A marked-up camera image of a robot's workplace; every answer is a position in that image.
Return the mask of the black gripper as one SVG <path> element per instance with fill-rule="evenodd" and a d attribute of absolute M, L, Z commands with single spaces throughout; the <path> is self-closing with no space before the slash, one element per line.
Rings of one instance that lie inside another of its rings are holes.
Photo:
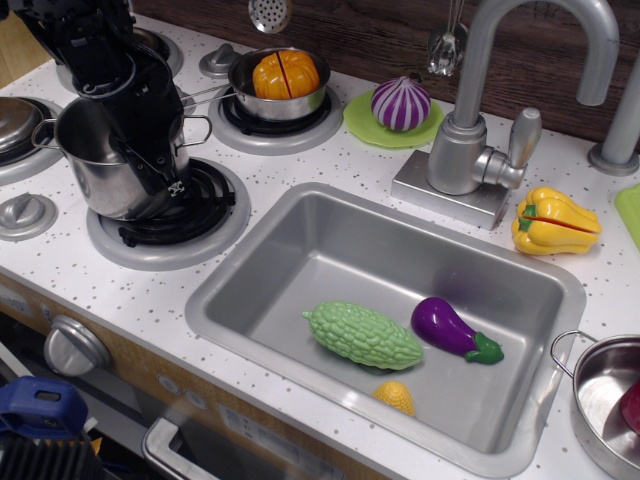
<path fill-rule="evenodd" d="M 112 149 L 149 196 L 178 200 L 185 194 L 191 177 L 188 164 L 164 164 L 153 170 L 128 147 L 141 143 L 147 134 L 158 141 L 184 114 L 172 72 L 159 54 L 148 47 L 76 47 L 74 88 L 81 99 L 97 103 L 107 114 L 119 138 L 112 136 Z"/>

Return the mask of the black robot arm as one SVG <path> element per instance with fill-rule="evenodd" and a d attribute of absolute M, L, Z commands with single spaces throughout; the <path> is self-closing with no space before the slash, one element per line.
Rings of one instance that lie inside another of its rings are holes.
<path fill-rule="evenodd" d="M 109 143 L 147 193 L 180 196 L 176 138 L 184 108 L 163 57 L 136 41 L 125 1 L 4 1 L 33 37 L 70 72 L 80 97 L 102 114 Z"/>

